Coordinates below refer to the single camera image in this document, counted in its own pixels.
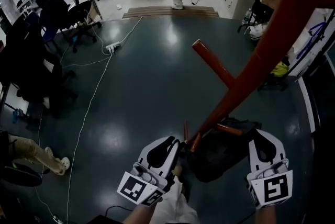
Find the wooden step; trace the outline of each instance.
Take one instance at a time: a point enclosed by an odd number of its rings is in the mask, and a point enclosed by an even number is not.
[[[143,10],[172,10],[171,6],[148,6],[148,7],[135,7],[130,8],[128,13],[143,11]],[[205,10],[214,12],[213,7],[206,7],[206,6],[184,6],[184,10]]]
[[[130,8],[123,18],[140,16],[201,16],[201,17],[219,17],[219,14],[212,7],[204,6],[184,6],[183,10],[172,9],[170,6],[150,6]]]

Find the white sneaker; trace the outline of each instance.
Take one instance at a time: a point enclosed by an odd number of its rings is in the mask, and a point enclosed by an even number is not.
[[[50,98],[48,96],[43,98],[43,105],[45,108],[50,109]]]
[[[70,168],[70,159],[68,157],[64,157],[61,162],[64,165],[65,170]]]
[[[172,9],[176,9],[176,10],[182,10],[182,9],[184,9],[183,6],[176,6],[175,4],[171,5],[171,8]]]
[[[52,149],[50,147],[46,147],[45,151],[48,152],[49,155],[53,156]]]

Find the dark floor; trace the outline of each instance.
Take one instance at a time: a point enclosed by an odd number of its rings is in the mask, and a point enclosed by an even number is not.
[[[96,32],[104,44],[120,41],[137,19],[104,23]],[[133,204],[119,196],[116,189],[124,171],[130,170],[141,149],[153,140],[174,135],[182,138],[183,122],[193,133],[213,110],[227,88],[191,45],[201,39],[237,76],[247,63],[253,44],[237,34],[238,22],[223,18],[188,18],[158,16],[144,18],[112,57],[106,74],[87,115],[73,167],[69,221],[87,223],[104,214],[107,207]],[[62,50],[67,43],[57,38]],[[78,53],[66,53],[62,65],[85,64],[105,58],[101,42],[83,40]],[[90,66],[71,67],[77,77],[68,87],[79,94],[68,102],[60,119],[44,114],[41,145],[50,146],[58,156],[73,158],[88,103],[107,61]],[[263,130],[284,144],[289,167],[294,171],[293,196],[277,206],[278,223],[301,223],[308,198],[312,168],[310,129],[303,97],[297,83],[280,92],[254,92],[232,116],[259,121]],[[1,127],[38,141],[37,128],[30,131],[23,124],[12,125],[3,114]],[[184,167],[184,177],[191,187],[189,204],[197,210],[201,223],[236,223],[254,211],[245,187],[250,172],[248,160],[228,170],[220,179],[201,183]],[[63,222],[69,173],[60,177],[47,174],[39,186],[40,198]],[[53,223],[48,209],[38,199],[34,188],[3,183],[44,223]],[[122,221],[127,212],[113,208],[108,214]],[[245,223],[253,223],[251,217]]]

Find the yellow object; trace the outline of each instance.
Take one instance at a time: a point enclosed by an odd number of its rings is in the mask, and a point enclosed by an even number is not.
[[[273,74],[276,77],[283,77],[288,72],[288,69],[289,69],[288,66],[281,61],[273,69],[271,74]]]

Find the red pole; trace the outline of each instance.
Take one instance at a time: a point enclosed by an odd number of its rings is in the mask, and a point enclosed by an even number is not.
[[[204,43],[197,40],[192,47],[219,76],[224,84],[227,85],[228,88],[231,88],[235,81],[234,77],[231,76],[218,58],[204,45]]]
[[[224,119],[266,79],[292,47],[319,3],[320,0],[280,1],[247,66],[196,132],[198,143],[199,134],[202,136]]]

